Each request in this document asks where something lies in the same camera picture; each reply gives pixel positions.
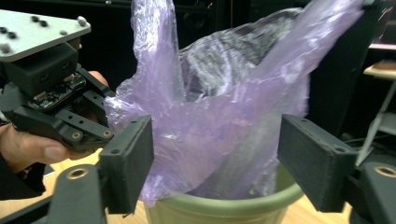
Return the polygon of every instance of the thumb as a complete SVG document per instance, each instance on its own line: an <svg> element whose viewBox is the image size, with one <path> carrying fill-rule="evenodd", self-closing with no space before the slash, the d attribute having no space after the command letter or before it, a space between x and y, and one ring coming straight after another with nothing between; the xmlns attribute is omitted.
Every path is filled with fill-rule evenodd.
<svg viewBox="0 0 396 224"><path fill-rule="evenodd" d="M3 136L0 137L0 151L14 172L19 172L35 162L51 164L63 161L69 156L67 148L53 139L18 132L11 125L1 128Z"/></svg>

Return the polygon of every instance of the trash can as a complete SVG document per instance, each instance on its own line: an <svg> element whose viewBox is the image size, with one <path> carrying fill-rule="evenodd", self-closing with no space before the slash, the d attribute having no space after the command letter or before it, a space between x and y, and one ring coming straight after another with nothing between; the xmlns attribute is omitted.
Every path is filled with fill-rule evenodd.
<svg viewBox="0 0 396 224"><path fill-rule="evenodd" d="M303 196L289 172L279 165L276 193L255 199L216 200L187 194L146 207L149 224L281 223L288 206Z"/></svg>

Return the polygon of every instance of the black sleeve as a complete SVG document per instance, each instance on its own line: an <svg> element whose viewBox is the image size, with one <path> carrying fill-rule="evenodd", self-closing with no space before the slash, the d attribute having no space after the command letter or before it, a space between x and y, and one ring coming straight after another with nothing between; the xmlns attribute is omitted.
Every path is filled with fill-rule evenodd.
<svg viewBox="0 0 396 224"><path fill-rule="evenodd" d="M0 200L40 196L44 191L45 164L35 163L16 175L11 172L0 154Z"/></svg>

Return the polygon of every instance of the translucent plastic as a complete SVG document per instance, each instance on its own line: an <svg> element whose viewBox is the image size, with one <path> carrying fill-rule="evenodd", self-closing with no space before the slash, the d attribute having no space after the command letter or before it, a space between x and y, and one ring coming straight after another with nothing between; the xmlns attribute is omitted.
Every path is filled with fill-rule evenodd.
<svg viewBox="0 0 396 224"><path fill-rule="evenodd" d="M152 206L185 192L221 199L272 193L281 114L306 114L309 73L361 5L313 1L296 20L298 9L277 12L179 52L172 0L133 1L137 71L105 109L115 133L152 116L155 160L141 200ZM267 39L253 41L260 37Z"/></svg>

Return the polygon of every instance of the bucket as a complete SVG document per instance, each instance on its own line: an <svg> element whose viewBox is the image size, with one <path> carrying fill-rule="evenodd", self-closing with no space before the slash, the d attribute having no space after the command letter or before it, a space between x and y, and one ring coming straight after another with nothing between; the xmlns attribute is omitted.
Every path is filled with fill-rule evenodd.
<svg viewBox="0 0 396 224"><path fill-rule="evenodd" d="M292 176L279 165L276 192L266 197L216 200L181 194L145 209L149 224L277 224L282 222L288 206L302 196Z"/></svg>

